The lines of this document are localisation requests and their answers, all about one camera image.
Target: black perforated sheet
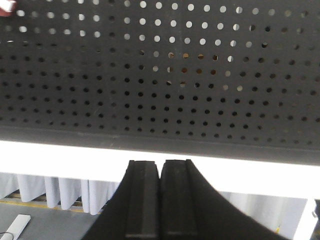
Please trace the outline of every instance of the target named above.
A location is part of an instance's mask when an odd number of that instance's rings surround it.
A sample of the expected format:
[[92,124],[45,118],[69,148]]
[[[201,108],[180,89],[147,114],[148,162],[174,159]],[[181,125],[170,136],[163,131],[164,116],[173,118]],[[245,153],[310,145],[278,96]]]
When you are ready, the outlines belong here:
[[317,164],[317,0],[20,0],[0,137]]

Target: white drape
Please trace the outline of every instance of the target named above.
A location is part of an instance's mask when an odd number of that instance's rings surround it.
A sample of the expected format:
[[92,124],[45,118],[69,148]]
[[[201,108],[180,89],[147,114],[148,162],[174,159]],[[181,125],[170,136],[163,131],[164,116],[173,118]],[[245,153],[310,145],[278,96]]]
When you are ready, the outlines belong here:
[[236,208],[271,231],[288,239],[298,239],[294,237],[307,199],[234,192],[224,192],[222,195]]
[[61,208],[67,210],[81,197],[83,211],[96,215],[118,185],[117,182],[0,173],[0,199],[16,190],[20,191],[22,202],[30,202],[46,194],[49,208],[60,202]]

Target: white device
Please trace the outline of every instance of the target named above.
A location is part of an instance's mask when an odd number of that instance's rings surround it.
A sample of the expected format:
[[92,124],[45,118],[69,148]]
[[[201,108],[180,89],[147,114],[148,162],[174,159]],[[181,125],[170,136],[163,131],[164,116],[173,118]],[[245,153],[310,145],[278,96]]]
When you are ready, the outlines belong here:
[[0,240],[12,240],[12,235],[9,233],[13,234],[13,240],[17,240],[30,219],[30,215],[19,214],[7,229],[8,233],[5,233]]

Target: gray floor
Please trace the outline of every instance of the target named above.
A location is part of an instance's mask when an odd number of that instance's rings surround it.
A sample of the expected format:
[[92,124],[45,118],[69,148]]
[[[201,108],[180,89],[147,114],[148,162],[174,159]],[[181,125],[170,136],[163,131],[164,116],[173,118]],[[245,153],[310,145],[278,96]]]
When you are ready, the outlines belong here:
[[0,203],[0,232],[6,231],[18,214],[31,215],[20,240],[81,240],[98,217],[88,213]]

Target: red object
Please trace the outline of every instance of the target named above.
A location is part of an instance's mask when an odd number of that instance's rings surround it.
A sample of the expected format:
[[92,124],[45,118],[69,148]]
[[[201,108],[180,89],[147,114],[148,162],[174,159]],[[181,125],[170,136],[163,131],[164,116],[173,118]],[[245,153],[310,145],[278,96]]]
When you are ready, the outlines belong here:
[[16,9],[17,7],[17,2],[14,0],[6,0],[7,2],[10,2],[10,4],[12,4],[12,8],[10,11],[4,10],[0,7],[0,17],[10,17],[13,13],[13,11]]

